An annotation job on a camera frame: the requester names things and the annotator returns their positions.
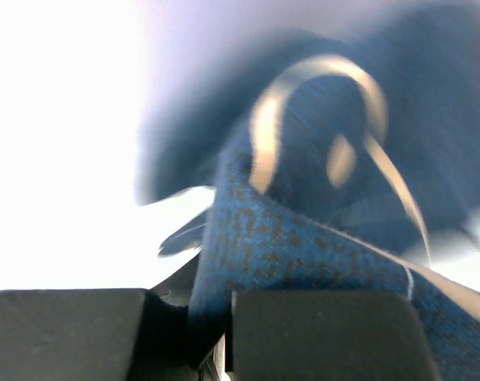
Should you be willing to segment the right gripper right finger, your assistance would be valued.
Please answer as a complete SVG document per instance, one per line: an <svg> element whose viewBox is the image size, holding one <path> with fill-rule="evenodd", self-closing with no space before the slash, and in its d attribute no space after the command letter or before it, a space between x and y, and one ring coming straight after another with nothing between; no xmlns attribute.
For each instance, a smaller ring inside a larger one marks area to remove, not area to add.
<svg viewBox="0 0 480 381"><path fill-rule="evenodd" d="M422 322L385 291L249 291L232 296L236 379L438 380Z"/></svg>

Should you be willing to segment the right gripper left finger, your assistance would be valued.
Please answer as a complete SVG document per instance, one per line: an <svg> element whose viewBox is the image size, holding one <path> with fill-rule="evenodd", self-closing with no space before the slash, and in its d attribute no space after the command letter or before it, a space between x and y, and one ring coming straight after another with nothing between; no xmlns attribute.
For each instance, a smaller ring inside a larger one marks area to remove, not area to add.
<svg viewBox="0 0 480 381"><path fill-rule="evenodd" d="M146 292L0 291L0 380L125 380Z"/></svg>

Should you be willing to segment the blue whale cloth placemat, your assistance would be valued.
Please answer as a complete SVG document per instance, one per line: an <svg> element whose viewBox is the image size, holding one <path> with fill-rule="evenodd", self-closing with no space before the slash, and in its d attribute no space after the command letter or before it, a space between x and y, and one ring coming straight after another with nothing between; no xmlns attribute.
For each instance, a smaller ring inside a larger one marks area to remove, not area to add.
<svg viewBox="0 0 480 381"><path fill-rule="evenodd" d="M198 367L234 292L392 291L417 310L444 380L480 380L480 293L406 260L480 210L480 1L428 3L350 44L262 44L141 138L142 205L211 186L187 315Z"/></svg>

